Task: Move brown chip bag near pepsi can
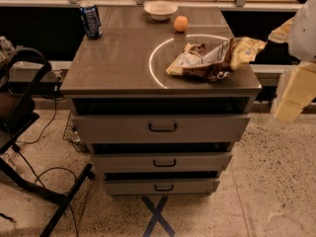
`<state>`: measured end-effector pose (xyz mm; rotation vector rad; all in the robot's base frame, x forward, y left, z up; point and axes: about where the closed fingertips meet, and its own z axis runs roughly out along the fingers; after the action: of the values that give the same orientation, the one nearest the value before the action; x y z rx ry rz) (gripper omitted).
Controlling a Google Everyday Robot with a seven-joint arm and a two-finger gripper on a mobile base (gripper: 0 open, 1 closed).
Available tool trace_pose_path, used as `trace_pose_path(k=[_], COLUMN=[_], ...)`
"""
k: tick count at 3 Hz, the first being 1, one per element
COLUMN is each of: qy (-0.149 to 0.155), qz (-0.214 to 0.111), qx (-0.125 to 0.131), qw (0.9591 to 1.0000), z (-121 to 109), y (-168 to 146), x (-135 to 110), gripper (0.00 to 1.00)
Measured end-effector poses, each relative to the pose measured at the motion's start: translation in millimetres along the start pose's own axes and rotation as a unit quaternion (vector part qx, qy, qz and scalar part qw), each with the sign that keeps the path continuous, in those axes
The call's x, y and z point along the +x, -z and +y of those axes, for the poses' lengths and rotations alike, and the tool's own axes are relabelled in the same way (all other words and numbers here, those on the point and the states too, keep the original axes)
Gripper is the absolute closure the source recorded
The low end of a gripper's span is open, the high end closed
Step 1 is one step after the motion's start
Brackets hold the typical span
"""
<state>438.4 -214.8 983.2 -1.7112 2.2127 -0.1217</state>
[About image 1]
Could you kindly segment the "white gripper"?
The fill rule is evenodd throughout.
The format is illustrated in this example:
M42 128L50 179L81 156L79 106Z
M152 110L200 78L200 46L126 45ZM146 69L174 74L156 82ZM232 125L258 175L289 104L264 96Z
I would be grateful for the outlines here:
M307 0L293 19L271 31L268 40L288 41L289 54L301 60L280 80L273 107L275 120L294 122L316 98L316 0Z

